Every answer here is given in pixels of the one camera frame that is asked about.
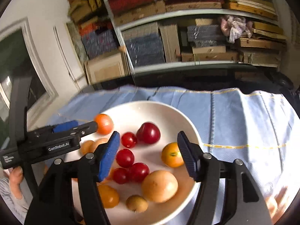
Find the person left hand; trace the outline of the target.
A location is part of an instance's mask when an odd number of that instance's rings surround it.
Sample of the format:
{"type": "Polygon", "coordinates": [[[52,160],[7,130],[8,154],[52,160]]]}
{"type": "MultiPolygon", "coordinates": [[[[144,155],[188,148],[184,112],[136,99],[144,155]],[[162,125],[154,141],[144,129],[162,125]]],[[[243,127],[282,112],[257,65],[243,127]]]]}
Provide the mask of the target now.
{"type": "Polygon", "coordinates": [[[9,176],[10,190],[14,197],[21,200],[23,195],[20,189],[20,184],[23,181],[23,170],[21,167],[16,167],[12,170],[9,176]]]}

